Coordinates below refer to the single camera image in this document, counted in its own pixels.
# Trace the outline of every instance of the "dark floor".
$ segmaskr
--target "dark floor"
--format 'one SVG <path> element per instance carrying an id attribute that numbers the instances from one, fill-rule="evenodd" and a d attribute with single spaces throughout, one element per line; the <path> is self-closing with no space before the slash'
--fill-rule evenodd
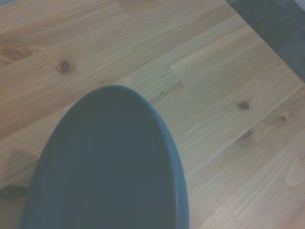
<path id="1" fill-rule="evenodd" d="M 227 0 L 305 81 L 305 0 Z"/>

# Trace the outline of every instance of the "wooden tabletop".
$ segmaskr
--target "wooden tabletop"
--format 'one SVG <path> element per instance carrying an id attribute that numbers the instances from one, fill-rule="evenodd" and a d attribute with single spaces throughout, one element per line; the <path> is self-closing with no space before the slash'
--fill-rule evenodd
<path id="1" fill-rule="evenodd" d="M 18 0 L 0 21 L 0 187 L 29 184 L 74 102 L 122 84 L 175 139 L 192 229 L 303 228 L 304 85 L 225 0 Z M 0 200 L 0 228 L 21 208 Z"/>

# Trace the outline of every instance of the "wooden table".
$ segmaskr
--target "wooden table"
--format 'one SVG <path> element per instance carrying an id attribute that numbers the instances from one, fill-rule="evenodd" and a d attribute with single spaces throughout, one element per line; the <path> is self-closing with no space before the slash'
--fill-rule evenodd
<path id="1" fill-rule="evenodd" d="M 176 141 L 192 229 L 304 227 L 304 85 L 225 0 L 18 0 L 0 21 L 0 187 L 28 185 L 74 102 L 122 84 Z M 0 200 L 0 228 L 21 207 Z"/>

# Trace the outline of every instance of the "dark gray plate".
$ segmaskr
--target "dark gray plate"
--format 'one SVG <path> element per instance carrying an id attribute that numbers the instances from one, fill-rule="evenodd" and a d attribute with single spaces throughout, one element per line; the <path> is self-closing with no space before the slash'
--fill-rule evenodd
<path id="1" fill-rule="evenodd" d="M 136 92 L 107 86 L 60 121 L 33 175 L 21 229 L 188 229 L 174 142 Z"/>

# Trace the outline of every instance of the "wood grain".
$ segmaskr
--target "wood grain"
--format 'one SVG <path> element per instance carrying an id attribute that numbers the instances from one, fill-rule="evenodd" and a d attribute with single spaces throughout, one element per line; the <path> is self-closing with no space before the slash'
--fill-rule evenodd
<path id="1" fill-rule="evenodd" d="M 27 186 L 68 109 L 121 84 L 174 137 L 192 229 L 302 228 L 304 84 L 224 0 L 18 0 L 0 20 L 0 187 Z M 0 200 L 0 228 L 22 204 Z"/>

